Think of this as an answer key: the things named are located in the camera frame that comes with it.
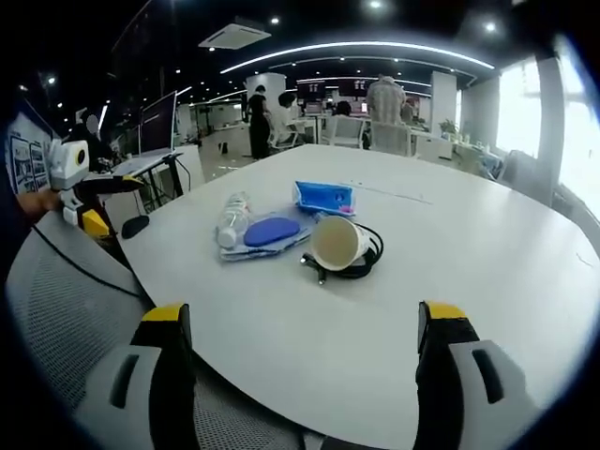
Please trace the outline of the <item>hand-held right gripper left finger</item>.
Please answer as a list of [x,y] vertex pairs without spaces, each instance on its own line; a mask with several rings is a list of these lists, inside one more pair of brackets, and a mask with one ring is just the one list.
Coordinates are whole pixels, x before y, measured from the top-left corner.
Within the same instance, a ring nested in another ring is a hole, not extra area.
[[196,449],[195,383],[188,305],[155,307],[90,373],[75,418],[101,449]]

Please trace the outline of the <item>person's left hand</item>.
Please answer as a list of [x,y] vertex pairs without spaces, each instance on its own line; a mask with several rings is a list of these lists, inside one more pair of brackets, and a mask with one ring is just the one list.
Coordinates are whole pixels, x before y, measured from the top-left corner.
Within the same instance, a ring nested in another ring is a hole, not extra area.
[[47,212],[62,206],[59,193],[51,189],[20,193],[17,195],[17,201],[24,213],[33,220],[38,220]]

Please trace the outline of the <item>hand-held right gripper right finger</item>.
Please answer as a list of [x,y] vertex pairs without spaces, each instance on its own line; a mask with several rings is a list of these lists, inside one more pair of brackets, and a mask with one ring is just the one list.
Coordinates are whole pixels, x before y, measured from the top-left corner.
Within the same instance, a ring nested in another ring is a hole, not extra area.
[[523,370],[460,308],[419,304],[417,353],[415,449],[509,449],[534,422]]

